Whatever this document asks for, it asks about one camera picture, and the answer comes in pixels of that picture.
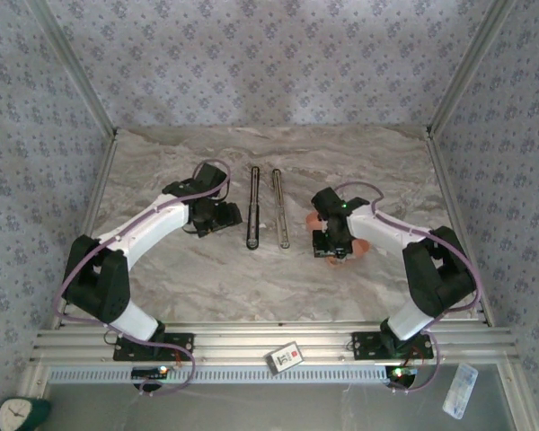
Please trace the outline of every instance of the clock face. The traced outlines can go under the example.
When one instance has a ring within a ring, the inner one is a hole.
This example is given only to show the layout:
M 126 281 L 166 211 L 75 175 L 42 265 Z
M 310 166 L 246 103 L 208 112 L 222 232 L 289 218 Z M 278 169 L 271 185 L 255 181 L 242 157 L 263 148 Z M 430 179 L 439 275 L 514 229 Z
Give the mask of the clock face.
M 15 431 L 30 415 L 32 405 L 27 400 L 6 400 L 0 408 L 0 431 Z

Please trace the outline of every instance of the clock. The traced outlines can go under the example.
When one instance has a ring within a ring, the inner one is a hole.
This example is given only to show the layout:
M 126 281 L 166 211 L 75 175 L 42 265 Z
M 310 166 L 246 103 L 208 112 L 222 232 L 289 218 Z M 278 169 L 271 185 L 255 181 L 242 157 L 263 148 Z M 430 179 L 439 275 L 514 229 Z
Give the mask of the clock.
M 8 398 L 0 405 L 0 431 L 32 431 L 46 420 L 49 412 L 49 401 Z

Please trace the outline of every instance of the orange object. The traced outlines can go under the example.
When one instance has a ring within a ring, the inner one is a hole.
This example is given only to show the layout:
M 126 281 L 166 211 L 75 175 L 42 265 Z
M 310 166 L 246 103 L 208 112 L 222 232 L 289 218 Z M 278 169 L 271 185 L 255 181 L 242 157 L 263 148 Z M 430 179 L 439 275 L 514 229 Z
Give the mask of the orange object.
M 309 232 L 321 231 L 322 223 L 323 222 L 319 219 L 317 211 L 313 211 L 305 218 L 305 226 L 307 227 L 307 230 Z M 344 265 L 345 263 L 349 263 L 354 260 L 357 260 L 358 258 L 361 258 L 364 254 L 366 254 L 371 248 L 371 246 L 369 245 L 369 242 L 367 242 L 366 240 L 353 240 L 353 242 L 351 243 L 351 248 L 353 250 L 352 259 L 339 261 L 333 257 L 329 257 L 329 258 L 326 258 L 328 265 L 336 268 L 336 267 Z

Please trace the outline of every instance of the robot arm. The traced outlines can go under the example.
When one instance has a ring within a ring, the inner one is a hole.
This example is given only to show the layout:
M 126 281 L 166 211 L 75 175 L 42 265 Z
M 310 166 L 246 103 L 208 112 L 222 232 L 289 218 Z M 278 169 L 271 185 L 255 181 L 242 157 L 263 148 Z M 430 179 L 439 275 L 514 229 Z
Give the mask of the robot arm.
M 411 298 L 381 324 L 382 342 L 390 353 L 476 289 L 463 262 L 421 234 L 435 235 L 463 253 L 453 230 L 442 226 L 430 231 L 381 211 L 374 214 L 368 201 L 353 198 L 346 202 L 331 188 L 317 193 L 312 204 L 325 227 L 313 232 L 316 257 L 344 259 L 351 253 L 352 241 L 363 239 L 403 259 Z M 442 264 L 436 267 L 434 260 L 442 260 Z
M 131 300 L 128 272 L 164 236 L 188 223 L 193 223 L 200 238 L 241 223 L 237 205 L 214 199 L 217 193 L 192 198 L 224 181 L 225 173 L 205 163 L 195 178 L 173 182 L 122 226 L 95 239 L 87 235 L 77 238 L 70 250 L 65 278 L 90 251 L 112 238 L 114 241 L 86 263 L 64 292 L 64 298 L 136 339 L 155 339 L 163 332 L 163 325 Z M 168 205 L 175 198 L 186 200 Z

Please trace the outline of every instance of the patterned wallpaper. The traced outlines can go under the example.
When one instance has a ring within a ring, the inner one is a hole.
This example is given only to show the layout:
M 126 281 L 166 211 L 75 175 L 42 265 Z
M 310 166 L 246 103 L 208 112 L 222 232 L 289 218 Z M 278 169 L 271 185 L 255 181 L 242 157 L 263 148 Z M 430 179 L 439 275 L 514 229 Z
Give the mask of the patterned wallpaper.
M 0 2 L 0 399 L 49 316 L 102 150 L 25 3 Z
M 117 126 L 427 124 L 490 0 L 49 0 Z
M 539 0 L 517 1 L 438 141 L 539 408 Z

